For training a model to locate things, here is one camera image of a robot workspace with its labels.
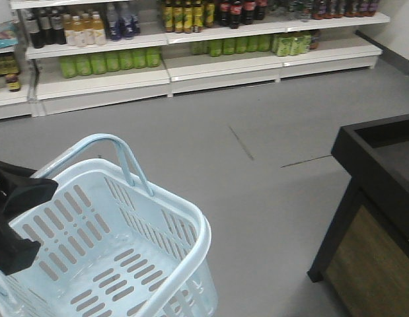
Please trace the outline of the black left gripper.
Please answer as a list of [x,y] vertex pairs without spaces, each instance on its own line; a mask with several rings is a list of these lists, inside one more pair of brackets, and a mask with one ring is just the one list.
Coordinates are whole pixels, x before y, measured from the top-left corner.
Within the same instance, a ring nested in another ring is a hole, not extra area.
[[9,221],[50,201],[58,187],[55,180],[29,178],[35,171],[0,161],[0,271],[11,275],[28,269],[41,244],[22,238]]

